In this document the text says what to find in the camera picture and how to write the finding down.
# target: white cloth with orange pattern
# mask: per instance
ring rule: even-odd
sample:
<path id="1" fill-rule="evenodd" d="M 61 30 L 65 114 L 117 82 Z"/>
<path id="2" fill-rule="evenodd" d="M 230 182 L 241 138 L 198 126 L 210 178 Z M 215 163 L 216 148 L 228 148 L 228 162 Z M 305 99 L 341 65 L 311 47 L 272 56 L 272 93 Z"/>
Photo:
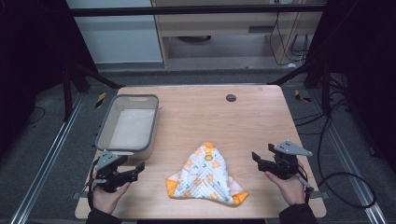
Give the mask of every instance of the white cloth with orange pattern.
<path id="1" fill-rule="evenodd" d="M 171 198 L 208 199 L 231 206 L 241 204 L 248 193 L 228 175 L 227 165 L 212 143 L 202 143 L 183 169 L 166 179 Z"/>

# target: person's hand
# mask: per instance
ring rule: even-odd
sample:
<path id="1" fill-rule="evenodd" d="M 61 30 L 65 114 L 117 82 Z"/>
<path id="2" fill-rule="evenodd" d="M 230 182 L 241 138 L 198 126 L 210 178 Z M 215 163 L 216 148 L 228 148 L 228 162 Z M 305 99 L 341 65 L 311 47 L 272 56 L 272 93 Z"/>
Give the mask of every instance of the person's hand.
<path id="1" fill-rule="evenodd" d="M 99 187 L 93 190 L 93 207 L 104 213 L 112 214 L 116 209 L 117 203 L 121 196 L 128 190 L 131 183 L 125 183 L 114 193 L 108 193 Z"/>
<path id="2" fill-rule="evenodd" d="M 279 187 L 283 198 L 289 205 L 305 203 L 304 185 L 297 176 L 283 180 L 268 171 L 265 175 Z"/>

